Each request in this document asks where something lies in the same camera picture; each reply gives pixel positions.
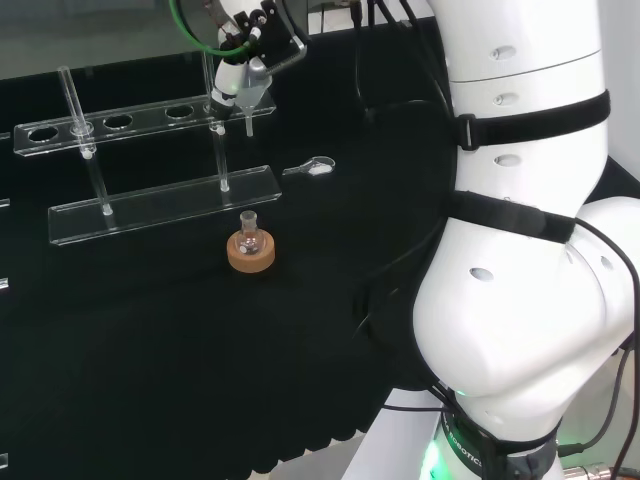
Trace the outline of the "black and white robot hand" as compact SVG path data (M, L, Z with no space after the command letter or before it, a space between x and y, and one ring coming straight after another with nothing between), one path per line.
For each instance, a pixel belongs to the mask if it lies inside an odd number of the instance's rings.
M245 90L264 86L303 60L309 37L288 1L209 1L207 8L219 26L222 52L210 107L226 119Z

